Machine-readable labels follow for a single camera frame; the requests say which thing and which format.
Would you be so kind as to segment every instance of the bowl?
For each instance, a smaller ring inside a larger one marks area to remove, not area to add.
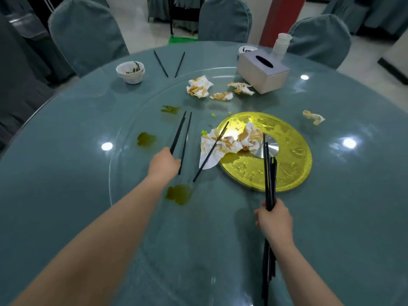
[[[137,67],[136,63],[139,64],[140,70],[133,72],[133,70],[135,70],[136,67]],[[119,64],[116,67],[116,72],[118,73],[119,76],[129,77],[130,78],[130,77],[140,76],[142,74],[142,72],[144,71],[144,69],[145,69],[145,66],[143,65],[142,62],[129,61],[129,62]]]
[[[241,46],[241,47],[238,49],[238,55],[241,55],[241,54],[244,53],[244,52],[257,51],[257,50],[258,50],[258,48],[253,47],[253,46]]]
[[[125,77],[125,76],[122,76],[122,75],[119,75],[119,76],[120,76],[121,78],[123,78],[123,80],[124,80],[127,84],[135,85],[135,84],[140,83],[140,82],[143,80],[144,73],[145,73],[145,69],[142,70],[142,73],[141,73],[140,75],[135,76],[135,77]]]

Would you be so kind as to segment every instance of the hand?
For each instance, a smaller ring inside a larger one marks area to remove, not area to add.
[[[167,185],[176,176],[180,168],[180,159],[174,159],[168,147],[155,154],[150,161],[147,177],[155,182],[163,182]]]
[[[282,200],[276,199],[276,204],[272,211],[267,211],[265,202],[263,208],[257,209],[254,213],[258,216],[256,225],[261,227],[263,234],[269,241],[273,250],[279,247],[292,246],[292,216]]]

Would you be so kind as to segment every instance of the green mat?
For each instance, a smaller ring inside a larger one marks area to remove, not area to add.
[[[197,41],[197,39],[193,39],[191,37],[170,36],[169,45],[177,44],[177,43],[195,42],[195,41]]]

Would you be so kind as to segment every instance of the stack of bowls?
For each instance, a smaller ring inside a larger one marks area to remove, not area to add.
[[[123,78],[125,82],[131,85],[140,83],[143,80],[145,73],[145,66],[142,62],[129,61],[119,64],[116,67],[116,72]]]

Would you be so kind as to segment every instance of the sauce stain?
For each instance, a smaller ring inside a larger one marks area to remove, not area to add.
[[[137,144],[142,147],[149,147],[156,141],[156,136],[147,132],[142,132],[137,137]]]
[[[169,113],[169,114],[173,114],[173,115],[177,115],[178,110],[181,108],[181,107],[173,107],[173,106],[168,106],[168,105],[163,105],[163,107],[165,109],[161,109],[160,110],[161,112]]]
[[[188,185],[180,184],[167,189],[166,199],[175,201],[177,205],[183,206],[188,203],[192,194],[193,191]]]

